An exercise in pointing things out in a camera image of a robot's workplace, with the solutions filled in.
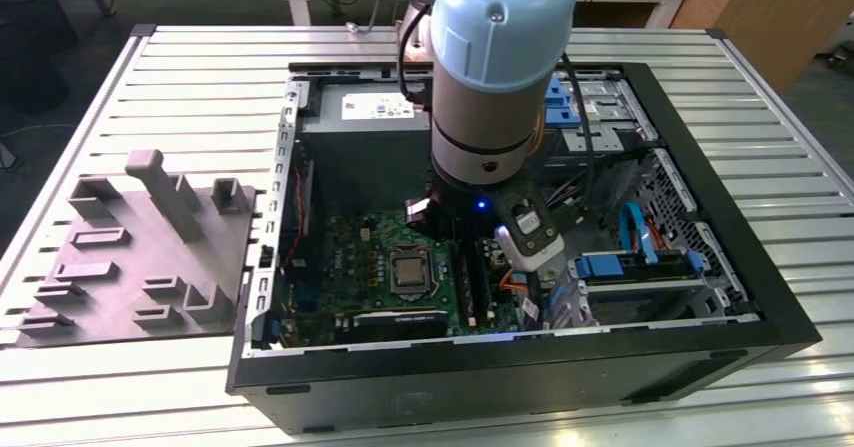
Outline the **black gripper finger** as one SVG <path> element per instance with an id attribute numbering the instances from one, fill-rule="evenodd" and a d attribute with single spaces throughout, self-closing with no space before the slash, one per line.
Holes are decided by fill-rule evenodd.
<path id="1" fill-rule="evenodd" d="M 432 197 L 410 198 L 405 205 L 406 226 L 429 238 L 441 238 L 442 219 L 434 199 Z"/>

